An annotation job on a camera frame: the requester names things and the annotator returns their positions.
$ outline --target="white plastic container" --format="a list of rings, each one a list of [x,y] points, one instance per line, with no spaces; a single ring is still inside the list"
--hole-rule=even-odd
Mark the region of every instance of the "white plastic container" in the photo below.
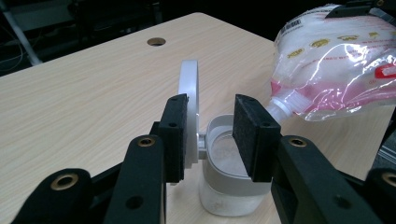
[[[233,115],[214,118],[206,132],[206,160],[199,195],[210,213],[240,217],[254,212],[271,183],[253,183],[232,137]]]
[[[233,115],[212,119],[206,133],[198,134],[198,90],[198,62],[185,60],[178,88],[179,94],[189,97],[185,168],[203,160],[199,196],[205,210],[225,217],[246,216],[259,206],[271,183],[253,183],[248,176],[232,137]]]

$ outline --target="wooden table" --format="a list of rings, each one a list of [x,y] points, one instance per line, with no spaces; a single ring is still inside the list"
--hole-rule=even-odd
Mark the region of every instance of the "wooden table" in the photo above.
[[[148,44],[153,37],[166,43]],[[236,93],[270,99],[274,44],[205,14],[173,21],[0,78],[0,223],[9,223],[48,175],[92,176],[123,160],[177,94],[182,60],[198,60],[200,131],[233,113]],[[335,168],[363,179],[393,107],[323,122],[293,118],[283,134],[312,140]],[[247,217],[217,217],[200,205],[202,163],[168,186],[167,223],[279,223],[271,194]]]

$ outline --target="plastic bag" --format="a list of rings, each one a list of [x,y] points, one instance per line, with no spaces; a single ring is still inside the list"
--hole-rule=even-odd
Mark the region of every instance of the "plastic bag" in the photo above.
[[[393,18],[373,8],[376,16],[325,19],[335,7],[308,10],[278,33],[266,107],[278,122],[293,114],[314,121],[396,105]]]

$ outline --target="pink printed label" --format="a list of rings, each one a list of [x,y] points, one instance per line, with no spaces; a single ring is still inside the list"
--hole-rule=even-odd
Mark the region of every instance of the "pink printed label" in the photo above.
[[[396,77],[396,65],[393,63],[379,66],[375,69],[376,78],[395,78]]]

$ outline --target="white lid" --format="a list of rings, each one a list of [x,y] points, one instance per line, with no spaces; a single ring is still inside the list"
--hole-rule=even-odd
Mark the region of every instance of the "white lid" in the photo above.
[[[186,93],[187,103],[187,142],[184,167],[191,168],[198,162],[199,138],[199,88],[198,88],[198,61],[183,60],[180,68],[178,94]]]

